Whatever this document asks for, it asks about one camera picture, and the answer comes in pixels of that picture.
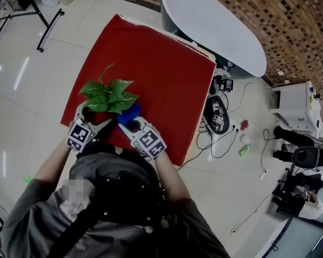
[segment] green object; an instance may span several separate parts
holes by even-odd
[[[139,98],[138,95],[125,91],[133,81],[114,80],[113,83],[109,81],[108,85],[103,85],[102,77],[113,65],[114,63],[105,68],[97,82],[88,81],[79,92],[88,99],[85,106],[92,112],[122,114],[123,110],[129,109]]]
[[[29,175],[27,178],[23,178],[23,180],[24,180],[24,183],[26,183],[28,185],[31,182],[32,178]]]
[[[239,156],[243,157],[250,151],[251,145],[245,145],[242,149],[239,150]]]

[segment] black backpack strap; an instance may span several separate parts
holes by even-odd
[[[78,214],[77,219],[57,238],[47,258],[65,257],[85,232],[93,227],[97,221],[98,217],[94,217],[93,206],[90,204]]]

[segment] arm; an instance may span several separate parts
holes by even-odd
[[[191,199],[185,183],[175,170],[165,151],[156,158],[157,173],[160,183],[166,190],[167,199],[175,203],[181,199]]]
[[[65,139],[59,143],[53,153],[38,169],[33,178],[41,180],[50,185],[54,191],[58,185],[61,173],[65,167],[71,148],[65,144]]]
[[[71,149],[63,140],[42,164],[6,218],[2,245],[7,257],[28,257],[27,233],[31,207],[47,200],[55,190]]]

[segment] brick wall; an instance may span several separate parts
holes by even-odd
[[[219,1],[261,42],[269,80],[311,80],[323,97],[323,0]],[[278,76],[279,70],[285,75]]]

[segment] red tablecloth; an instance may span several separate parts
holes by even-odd
[[[115,15],[89,53],[74,84],[61,123],[69,125],[85,100],[78,95],[89,80],[97,81],[107,65],[103,82],[134,80],[127,91],[140,95],[141,116],[152,123],[167,144],[175,165],[182,165],[197,127],[215,63],[149,27],[132,24]],[[116,127],[109,143],[131,148]]]

